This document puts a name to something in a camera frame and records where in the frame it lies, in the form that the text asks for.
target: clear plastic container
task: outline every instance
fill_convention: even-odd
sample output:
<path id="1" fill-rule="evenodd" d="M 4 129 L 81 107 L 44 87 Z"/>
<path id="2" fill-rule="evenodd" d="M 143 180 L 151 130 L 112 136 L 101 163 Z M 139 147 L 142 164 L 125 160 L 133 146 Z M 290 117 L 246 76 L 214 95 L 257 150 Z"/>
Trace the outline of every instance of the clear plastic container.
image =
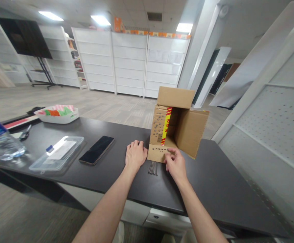
<path id="1" fill-rule="evenodd" d="M 65 136 L 56 143 L 49 151 L 35 161 L 29 169 L 32 171 L 60 171 L 77 155 L 80 144 L 84 137 Z"/>

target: red and yellow label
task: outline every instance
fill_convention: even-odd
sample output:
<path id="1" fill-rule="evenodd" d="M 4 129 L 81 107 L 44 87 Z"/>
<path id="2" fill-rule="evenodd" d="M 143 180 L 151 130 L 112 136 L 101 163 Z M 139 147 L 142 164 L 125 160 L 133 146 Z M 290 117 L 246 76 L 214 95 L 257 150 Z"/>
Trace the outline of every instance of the red and yellow label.
<path id="1" fill-rule="evenodd" d="M 172 113 L 172 107 L 167 107 L 164 128 L 163 128 L 162 141 L 161 141 L 162 146 L 165 145 L 165 138 L 166 138 L 166 134 L 167 134 L 168 124 L 170 122 L 171 113 Z"/>

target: cardboard box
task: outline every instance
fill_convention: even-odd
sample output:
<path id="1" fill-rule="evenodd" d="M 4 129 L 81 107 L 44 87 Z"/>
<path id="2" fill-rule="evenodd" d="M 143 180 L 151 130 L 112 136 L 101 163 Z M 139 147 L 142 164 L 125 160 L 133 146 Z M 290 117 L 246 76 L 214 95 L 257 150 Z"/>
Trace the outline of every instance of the cardboard box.
<path id="1" fill-rule="evenodd" d="M 163 163 L 170 147 L 179 148 L 195 159 L 209 112 L 190 109 L 193 96 L 194 90 L 160 87 L 148 160 Z"/>

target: smartphone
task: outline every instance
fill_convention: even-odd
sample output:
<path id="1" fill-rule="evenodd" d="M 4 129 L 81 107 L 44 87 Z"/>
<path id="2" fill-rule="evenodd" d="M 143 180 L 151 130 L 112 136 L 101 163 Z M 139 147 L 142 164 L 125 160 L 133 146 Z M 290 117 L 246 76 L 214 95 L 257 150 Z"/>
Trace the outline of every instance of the smartphone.
<path id="1" fill-rule="evenodd" d="M 107 136 L 101 137 L 82 157 L 79 158 L 79 161 L 89 165 L 95 165 L 113 142 L 114 138 Z"/>

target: air vent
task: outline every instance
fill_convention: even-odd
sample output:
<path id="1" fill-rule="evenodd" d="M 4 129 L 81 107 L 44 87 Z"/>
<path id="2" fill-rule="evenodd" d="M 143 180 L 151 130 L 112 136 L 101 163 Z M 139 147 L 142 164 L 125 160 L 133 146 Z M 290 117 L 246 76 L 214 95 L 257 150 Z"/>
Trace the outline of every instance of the air vent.
<path id="1" fill-rule="evenodd" d="M 162 21 L 162 13 L 147 12 L 149 21 Z"/>

